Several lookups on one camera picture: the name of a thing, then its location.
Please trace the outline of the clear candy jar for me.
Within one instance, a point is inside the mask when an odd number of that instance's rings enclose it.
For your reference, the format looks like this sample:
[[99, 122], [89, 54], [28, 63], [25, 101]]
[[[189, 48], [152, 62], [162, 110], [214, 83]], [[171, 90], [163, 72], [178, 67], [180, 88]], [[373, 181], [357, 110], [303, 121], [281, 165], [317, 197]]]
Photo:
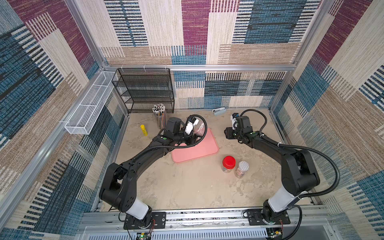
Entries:
[[206, 131], [206, 125], [200, 121], [196, 126], [194, 126], [194, 133], [201, 138]]

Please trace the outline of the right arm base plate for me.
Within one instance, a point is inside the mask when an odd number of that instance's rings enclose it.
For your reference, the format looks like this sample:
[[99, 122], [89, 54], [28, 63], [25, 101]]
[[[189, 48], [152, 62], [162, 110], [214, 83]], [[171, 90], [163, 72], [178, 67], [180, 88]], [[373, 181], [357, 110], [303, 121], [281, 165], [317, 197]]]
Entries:
[[243, 212], [243, 217], [249, 221], [250, 226], [289, 225], [291, 223], [286, 211], [275, 213], [269, 209], [248, 209]]

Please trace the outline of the patterned lid candy jar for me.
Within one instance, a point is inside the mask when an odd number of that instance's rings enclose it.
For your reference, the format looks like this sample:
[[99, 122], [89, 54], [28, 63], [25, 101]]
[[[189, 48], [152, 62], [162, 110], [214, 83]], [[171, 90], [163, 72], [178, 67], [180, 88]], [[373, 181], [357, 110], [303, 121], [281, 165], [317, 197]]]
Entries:
[[246, 162], [246, 161], [240, 161], [239, 163], [238, 163], [238, 167], [237, 167], [237, 169], [236, 169], [236, 171], [235, 171], [235, 176], [237, 177], [237, 178], [242, 178], [244, 175], [245, 175], [245, 173], [249, 170], [249, 163], [248, 162]]

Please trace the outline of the red lid candy jar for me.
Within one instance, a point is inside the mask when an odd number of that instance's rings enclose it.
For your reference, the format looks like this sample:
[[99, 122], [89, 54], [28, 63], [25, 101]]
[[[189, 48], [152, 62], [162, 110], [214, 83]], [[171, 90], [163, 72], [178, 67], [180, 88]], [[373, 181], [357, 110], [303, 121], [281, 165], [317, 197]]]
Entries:
[[236, 159], [232, 156], [224, 157], [222, 161], [222, 171], [224, 173], [230, 173], [236, 166]]

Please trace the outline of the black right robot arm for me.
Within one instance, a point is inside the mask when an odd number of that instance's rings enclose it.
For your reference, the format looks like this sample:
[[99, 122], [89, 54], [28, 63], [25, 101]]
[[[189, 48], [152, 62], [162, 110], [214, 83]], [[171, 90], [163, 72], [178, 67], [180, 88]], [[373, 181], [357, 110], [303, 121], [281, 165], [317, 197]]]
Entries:
[[260, 131], [253, 131], [247, 116], [231, 115], [232, 126], [225, 129], [226, 138], [261, 151], [281, 166], [280, 189], [263, 203], [262, 216], [266, 224], [275, 223], [312, 188], [320, 184], [313, 158], [307, 150], [283, 147]]

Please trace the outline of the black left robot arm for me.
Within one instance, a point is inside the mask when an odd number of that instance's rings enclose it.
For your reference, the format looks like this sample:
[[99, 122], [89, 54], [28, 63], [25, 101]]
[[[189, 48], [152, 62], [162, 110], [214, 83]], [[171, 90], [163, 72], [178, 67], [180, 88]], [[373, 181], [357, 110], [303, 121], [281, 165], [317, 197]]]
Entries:
[[100, 200], [133, 217], [147, 226], [153, 221], [152, 208], [137, 198], [137, 180], [155, 161], [176, 149], [188, 149], [201, 143], [208, 124], [200, 115], [190, 115], [185, 122], [176, 117], [168, 119], [166, 127], [150, 144], [131, 159], [107, 167]]

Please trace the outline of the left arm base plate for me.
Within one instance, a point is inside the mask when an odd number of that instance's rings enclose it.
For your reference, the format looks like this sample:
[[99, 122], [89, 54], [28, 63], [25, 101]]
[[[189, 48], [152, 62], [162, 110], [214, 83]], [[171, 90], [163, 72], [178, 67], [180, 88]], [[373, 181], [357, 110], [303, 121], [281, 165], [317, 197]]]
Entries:
[[127, 214], [124, 222], [124, 230], [164, 229], [166, 219], [166, 212], [151, 212], [148, 213], [142, 220]]

